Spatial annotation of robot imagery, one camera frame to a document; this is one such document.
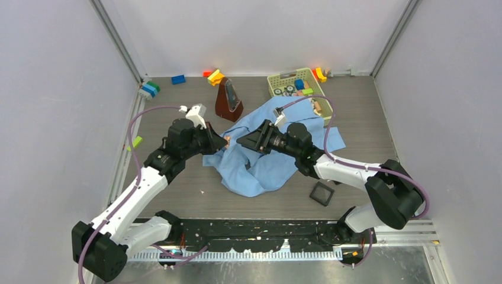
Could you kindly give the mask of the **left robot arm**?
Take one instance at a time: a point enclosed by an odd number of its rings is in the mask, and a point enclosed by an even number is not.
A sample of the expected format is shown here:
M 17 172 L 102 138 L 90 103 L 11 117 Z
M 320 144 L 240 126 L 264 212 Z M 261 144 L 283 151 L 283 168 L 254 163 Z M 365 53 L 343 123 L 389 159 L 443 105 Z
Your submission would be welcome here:
M 227 140 L 209 122 L 194 125 L 186 118 L 174 120 L 159 148 L 149 154 L 137 177 L 100 215 L 86 224 L 79 221 L 71 232 L 72 257 L 105 282 L 114 280 L 129 257 L 146 247 L 164 241 L 174 245 L 181 239 L 177 217 L 167 213 L 154 216 L 137 228 L 133 221 L 146 205 L 185 169 L 196 155 L 215 154 Z

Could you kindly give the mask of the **orange brooch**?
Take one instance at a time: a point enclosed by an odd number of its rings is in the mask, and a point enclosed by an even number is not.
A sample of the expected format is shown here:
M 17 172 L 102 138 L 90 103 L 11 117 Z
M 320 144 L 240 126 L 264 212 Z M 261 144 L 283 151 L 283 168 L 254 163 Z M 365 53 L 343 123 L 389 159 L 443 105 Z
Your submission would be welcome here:
M 229 135 L 226 135 L 224 139 L 226 140 L 226 147 L 228 148 L 231 142 L 231 137 Z

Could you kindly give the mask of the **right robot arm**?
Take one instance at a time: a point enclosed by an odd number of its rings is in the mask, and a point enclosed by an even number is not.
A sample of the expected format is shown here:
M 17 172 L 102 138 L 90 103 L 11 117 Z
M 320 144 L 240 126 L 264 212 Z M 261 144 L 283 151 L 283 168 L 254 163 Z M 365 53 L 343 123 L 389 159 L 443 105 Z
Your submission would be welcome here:
M 340 239 L 352 243 L 362 232 L 387 225 L 401 230 L 409 220 L 420 218 L 418 210 L 427 211 L 429 198 L 395 160 L 383 164 L 361 163 L 343 159 L 314 145 L 311 133 L 302 123 L 292 123 L 281 132 L 269 120 L 256 130 L 236 140 L 238 144 L 260 154 L 272 151 L 295 159 L 304 176 L 334 180 L 368 194 L 370 202 L 349 209 L 336 223 Z

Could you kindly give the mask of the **light blue shirt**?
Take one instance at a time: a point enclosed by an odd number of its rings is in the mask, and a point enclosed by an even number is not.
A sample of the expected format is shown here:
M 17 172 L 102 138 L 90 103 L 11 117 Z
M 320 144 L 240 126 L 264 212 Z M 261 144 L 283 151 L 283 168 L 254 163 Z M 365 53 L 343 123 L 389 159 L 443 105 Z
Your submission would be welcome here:
M 293 105 L 285 110 L 287 124 L 300 122 L 307 127 L 313 143 L 320 149 L 324 145 L 333 152 L 345 148 L 345 143 L 337 127 L 328 132 L 324 120 L 315 114 L 309 101 L 297 101 L 296 96 L 271 98 L 258 109 L 241 118 L 234 126 L 223 132 L 231 138 L 230 145 L 213 155 L 205 155 L 202 164 L 214 167 L 221 175 L 222 184 L 231 192 L 245 197 L 255 197 L 281 188 L 297 172 L 294 158 L 272 151 L 260 154 L 239 145 L 236 140 L 260 126 L 264 120 L 275 122 L 273 110 L 288 103 Z

